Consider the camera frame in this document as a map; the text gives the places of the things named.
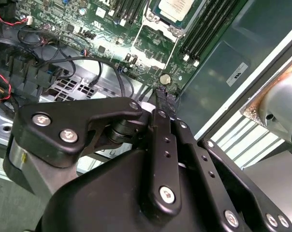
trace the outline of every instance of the chip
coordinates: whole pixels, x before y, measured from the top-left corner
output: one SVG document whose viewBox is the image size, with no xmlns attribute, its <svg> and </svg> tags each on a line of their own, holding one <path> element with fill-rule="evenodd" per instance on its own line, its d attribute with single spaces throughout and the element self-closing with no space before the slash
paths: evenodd
<svg viewBox="0 0 292 232">
<path fill-rule="evenodd" d="M 100 46 L 100 47 L 98 48 L 98 52 L 100 52 L 100 53 L 102 53 L 102 54 L 105 53 L 105 50 L 106 50 L 106 48 L 105 48 L 105 47 L 102 47 L 102 46 Z"/>
<path fill-rule="evenodd" d="M 71 24 L 68 24 L 67 25 L 67 31 L 69 31 L 69 32 L 73 32 L 74 31 L 74 26 L 73 25 L 71 25 Z"/>
<path fill-rule="evenodd" d="M 183 21 L 192 7 L 194 0 L 161 0 L 159 8 L 161 15 L 173 22 Z"/>
</svg>

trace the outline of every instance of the gray floor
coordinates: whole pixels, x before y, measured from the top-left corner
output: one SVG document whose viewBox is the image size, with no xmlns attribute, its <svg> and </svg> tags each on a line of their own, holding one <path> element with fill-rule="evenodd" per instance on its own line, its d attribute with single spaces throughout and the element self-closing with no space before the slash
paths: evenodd
<svg viewBox="0 0 292 232">
<path fill-rule="evenodd" d="M 37 197 L 13 182 L 0 179 L 0 232 L 34 230 L 44 211 Z"/>
</svg>

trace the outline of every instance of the rust stain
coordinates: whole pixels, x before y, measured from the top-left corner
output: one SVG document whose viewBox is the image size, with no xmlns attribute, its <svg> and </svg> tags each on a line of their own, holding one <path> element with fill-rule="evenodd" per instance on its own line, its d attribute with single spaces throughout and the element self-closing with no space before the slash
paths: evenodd
<svg viewBox="0 0 292 232">
<path fill-rule="evenodd" d="M 243 112 L 243 115 L 248 117 L 249 119 L 257 122 L 258 124 L 263 125 L 263 123 L 260 120 L 259 117 L 259 107 L 260 104 L 264 98 L 264 96 L 268 93 L 268 91 L 273 88 L 276 84 L 279 82 L 289 78 L 292 74 L 292 65 L 277 79 L 273 80 L 272 82 L 269 83 L 264 89 L 260 91 L 260 93 L 252 100 L 252 102 L 246 107 L 246 109 Z"/>
</svg>

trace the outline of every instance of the silver screw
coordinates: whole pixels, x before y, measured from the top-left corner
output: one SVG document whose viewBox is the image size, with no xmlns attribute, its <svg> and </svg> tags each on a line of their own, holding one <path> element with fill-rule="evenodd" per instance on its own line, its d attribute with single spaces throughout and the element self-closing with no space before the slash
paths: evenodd
<svg viewBox="0 0 292 232">
<path fill-rule="evenodd" d="M 237 217 L 234 215 L 234 213 L 232 213 L 230 210 L 226 210 L 224 211 L 224 216 L 227 219 L 228 223 L 237 228 L 238 227 L 238 220 Z"/>
<path fill-rule="evenodd" d="M 153 20 L 154 17 L 155 17 L 155 16 L 153 15 L 153 13 L 150 13 L 150 14 L 148 15 L 148 19 L 149 19 L 149 20 Z"/>
<path fill-rule="evenodd" d="M 166 118 L 165 112 L 163 112 L 162 110 L 159 110 L 159 115 L 163 118 Z"/>
<path fill-rule="evenodd" d="M 211 141 L 207 141 L 207 145 L 208 145 L 209 147 L 214 147 L 214 144 L 213 144 Z"/>
<path fill-rule="evenodd" d="M 132 108 L 132 109 L 134 109 L 134 110 L 138 110 L 138 106 L 137 106 L 137 104 L 135 103 L 135 102 L 130 102 L 130 107 Z"/>
<path fill-rule="evenodd" d="M 175 195 L 173 191 L 168 187 L 161 187 L 159 192 L 165 203 L 172 204 L 175 201 Z"/>
<path fill-rule="evenodd" d="M 61 131 L 60 138 L 63 141 L 72 144 L 72 143 L 75 143 L 77 141 L 78 136 L 75 133 L 75 131 L 73 131 L 71 129 L 65 129 L 65 130 Z"/>
<path fill-rule="evenodd" d="M 272 215 L 270 215 L 270 214 L 266 214 L 266 218 L 267 218 L 267 220 L 270 222 L 270 224 L 271 224 L 272 226 L 274 226 L 274 227 L 277 227 L 277 226 L 278 226 L 278 224 L 277 224 L 275 218 L 273 218 Z"/>
<path fill-rule="evenodd" d="M 279 218 L 279 221 L 281 222 L 281 224 L 284 227 L 289 228 L 289 223 L 287 222 L 287 220 L 282 215 L 279 215 L 278 218 Z"/>
<path fill-rule="evenodd" d="M 182 128 L 187 128 L 187 125 L 184 122 L 180 122 L 179 124 L 181 125 Z"/>
<path fill-rule="evenodd" d="M 40 127 L 46 127 L 51 123 L 50 118 L 46 115 L 35 115 L 33 116 L 32 121 Z"/>
</svg>

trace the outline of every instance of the metal vent grille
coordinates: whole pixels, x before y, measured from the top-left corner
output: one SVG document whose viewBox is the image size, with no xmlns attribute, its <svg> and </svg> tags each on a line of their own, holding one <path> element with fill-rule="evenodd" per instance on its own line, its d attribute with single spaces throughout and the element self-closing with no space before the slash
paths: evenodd
<svg viewBox="0 0 292 232">
<path fill-rule="evenodd" d="M 255 164 L 284 142 L 239 111 L 211 139 L 241 168 Z"/>
<path fill-rule="evenodd" d="M 69 80 L 60 80 L 49 89 L 49 93 L 55 97 L 55 102 L 91 99 L 96 92 L 96 88 L 87 87 L 83 79 L 76 76 Z"/>
</svg>

